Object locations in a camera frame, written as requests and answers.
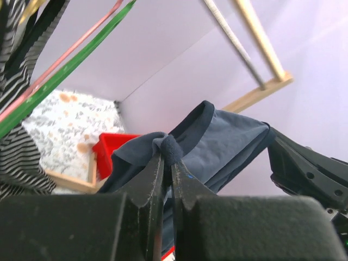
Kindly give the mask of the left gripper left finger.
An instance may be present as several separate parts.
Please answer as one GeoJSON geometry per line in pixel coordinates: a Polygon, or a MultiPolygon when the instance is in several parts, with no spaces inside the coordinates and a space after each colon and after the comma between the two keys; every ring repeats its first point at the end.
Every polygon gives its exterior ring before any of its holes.
{"type": "Polygon", "coordinates": [[[155,154],[146,167],[126,184],[123,222],[125,260],[161,260],[164,160],[155,154]]]}

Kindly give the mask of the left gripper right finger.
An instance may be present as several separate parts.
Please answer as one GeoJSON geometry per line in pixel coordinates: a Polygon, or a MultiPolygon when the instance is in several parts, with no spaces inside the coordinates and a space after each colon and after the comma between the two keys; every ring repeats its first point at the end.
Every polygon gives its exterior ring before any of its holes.
{"type": "Polygon", "coordinates": [[[217,197],[180,161],[171,166],[176,260],[194,260],[202,242],[200,198],[217,197]]]}

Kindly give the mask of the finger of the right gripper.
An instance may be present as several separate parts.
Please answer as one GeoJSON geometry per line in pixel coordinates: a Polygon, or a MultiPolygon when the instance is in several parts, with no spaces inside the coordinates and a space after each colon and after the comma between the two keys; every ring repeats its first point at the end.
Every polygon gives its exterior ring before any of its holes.
{"type": "Polygon", "coordinates": [[[276,129],[268,147],[271,180],[289,195],[309,196],[325,208],[347,209],[347,162],[304,147],[276,129]]]}

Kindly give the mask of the navy blue tank top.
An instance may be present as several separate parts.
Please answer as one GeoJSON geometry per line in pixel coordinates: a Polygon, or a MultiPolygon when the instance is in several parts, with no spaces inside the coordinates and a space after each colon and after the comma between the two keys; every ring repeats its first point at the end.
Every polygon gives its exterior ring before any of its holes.
{"type": "Polygon", "coordinates": [[[164,160],[164,206],[161,253],[175,245],[171,166],[182,161],[187,169],[217,195],[200,198],[202,242],[194,260],[266,260],[275,259],[267,250],[275,240],[258,227],[246,213],[256,208],[257,200],[220,197],[218,191],[231,181],[275,135],[266,123],[227,111],[217,110],[204,101],[170,133],[153,132],[139,136],[115,150],[113,169],[99,195],[114,206],[106,210],[105,237],[100,246],[103,260],[125,260],[123,222],[126,184],[139,174],[159,153],[164,160]]]}

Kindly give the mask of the green plastic hanger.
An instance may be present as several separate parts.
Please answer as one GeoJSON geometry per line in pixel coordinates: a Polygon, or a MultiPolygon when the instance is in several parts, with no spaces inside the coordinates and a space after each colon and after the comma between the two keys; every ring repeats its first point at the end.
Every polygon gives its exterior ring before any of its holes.
{"type": "Polygon", "coordinates": [[[48,77],[51,72],[61,64],[89,35],[104,23],[117,8],[112,8],[100,21],[90,28],[74,45],[60,57],[48,72],[34,82],[18,99],[1,113],[1,137],[8,134],[30,112],[32,112],[63,80],[65,80],[116,28],[116,26],[130,12],[136,1],[130,1],[121,9],[101,31],[82,48],[73,58],[63,65],[54,75],[48,77]]]}

